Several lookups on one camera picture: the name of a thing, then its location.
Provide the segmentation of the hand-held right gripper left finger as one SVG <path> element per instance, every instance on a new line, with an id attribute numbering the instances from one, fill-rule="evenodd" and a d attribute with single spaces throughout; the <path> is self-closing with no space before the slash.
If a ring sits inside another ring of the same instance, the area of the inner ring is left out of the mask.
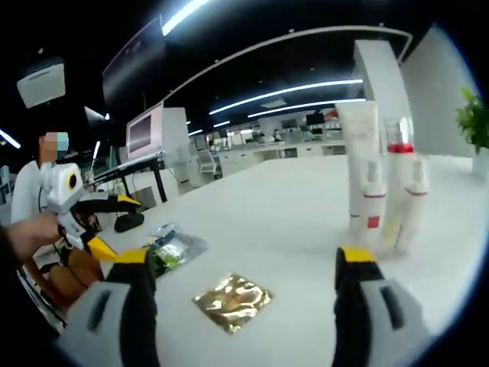
<path id="1" fill-rule="evenodd" d="M 152 248 L 127 251 L 72 305 L 57 340 L 72 365 L 160 365 L 156 268 Z"/>

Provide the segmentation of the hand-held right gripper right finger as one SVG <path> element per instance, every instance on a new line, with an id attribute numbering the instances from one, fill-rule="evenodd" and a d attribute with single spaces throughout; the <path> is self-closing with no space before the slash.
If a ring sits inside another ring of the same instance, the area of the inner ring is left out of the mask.
<path id="1" fill-rule="evenodd" d="M 373 253 L 342 246 L 335 263 L 335 366 L 410 366 L 430 339 L 418 300 Z"/>

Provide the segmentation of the person's left hand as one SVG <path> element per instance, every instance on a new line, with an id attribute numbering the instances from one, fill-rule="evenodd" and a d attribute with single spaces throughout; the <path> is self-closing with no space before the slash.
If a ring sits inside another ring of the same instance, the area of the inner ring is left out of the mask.
<path id="1" fill-rule="evenodd" d="M 66 234 L 55 213 L 44 211 L 34 219 L 34 243 L 40 248 L 54 244 Z"/>

